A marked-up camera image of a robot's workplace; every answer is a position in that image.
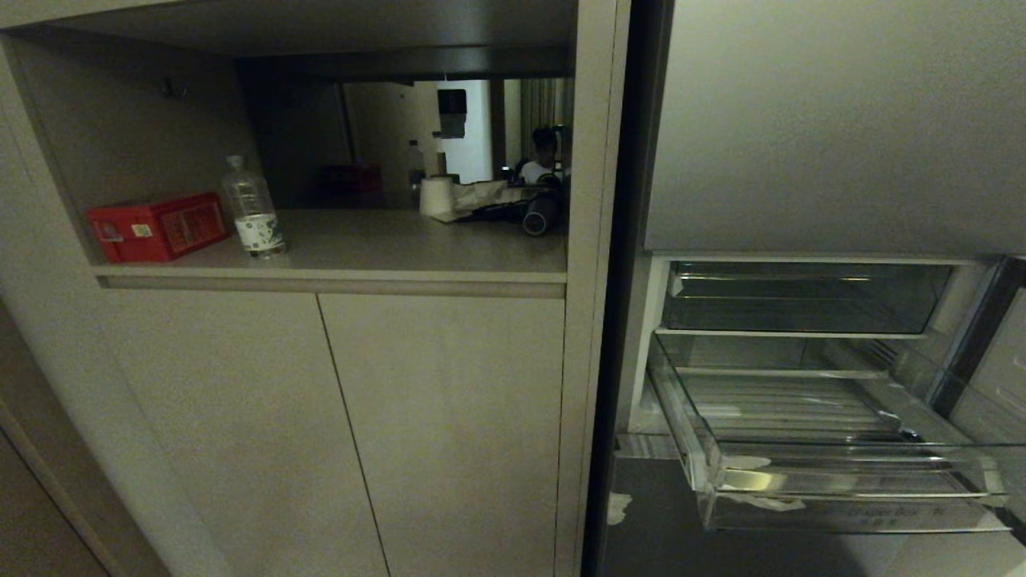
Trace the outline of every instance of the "transparent drawer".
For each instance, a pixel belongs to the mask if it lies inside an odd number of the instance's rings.
[[[915,335],[930,321],[951,270],[946,265],[675,262],[663,325]]]
[[[670,335],[667,354],[681,375],[883,378],[871,340]],[[863,344],[853,347],[853,342]],[[879,355],[889,355],[880,350]]]
[[[872,368],[868,343],[852,345],[849,356],[832,358],[865,357]],[[1026,459],[1023,439],[966,436],[886,370],[696,374],[685,358],[694,346],[686,336],[654,335],[647,369],[707,528],[1009,529],[1002,475]]]

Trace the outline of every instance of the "cabinet panel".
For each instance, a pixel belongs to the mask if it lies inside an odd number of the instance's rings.
[[[316,297],[108,291],[105,333],[237,575],[387,575]]]
[[[17,0],[4,2],[0,9],[0,28],[174,1],[181,0]]]
[[[551,576],[564,301],[320,301],[392,577]]]

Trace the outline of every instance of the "red object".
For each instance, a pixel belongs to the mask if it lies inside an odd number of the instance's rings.
[[[173,261],[231,236],[212,192],[102,206],[87,215],[112,263]]]
[[[381,194],[382,168],[378,164],[325,166],[321,186],[328,194]]]

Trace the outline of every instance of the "bottle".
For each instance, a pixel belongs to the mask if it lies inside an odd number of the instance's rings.
[[[417,146],[417,141],[409,141],[406,149],[406,168],[409,170],[409,192],[413,200],[413,208],[421,205],[421,181],[427,176],[424,169],[424,153]]]
[[[267,181],[243,168],[242,156],[229,156],[232,171],[221,185],[232,201],[235,228],[242,247],[254,259],[270,259],[285,252],[285,238],[267,190]]]
[[[442,131],[435,130],[431,132],[431,136],[435,138],[435,158],[438,159],[438,174],[444,175],[448,172],[448,167],[445,162],[445,148],[442,146]]]

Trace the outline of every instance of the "person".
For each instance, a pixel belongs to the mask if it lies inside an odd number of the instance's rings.
[[[536,128],[530,134],[535,141],[536,159],[527,162],[520,168],[520,177],[524,184],[536,185],[542,181],[546,175],[553,175],[556,179],[556,149],[559,141],[556,139],[556,131],[549,127]]]

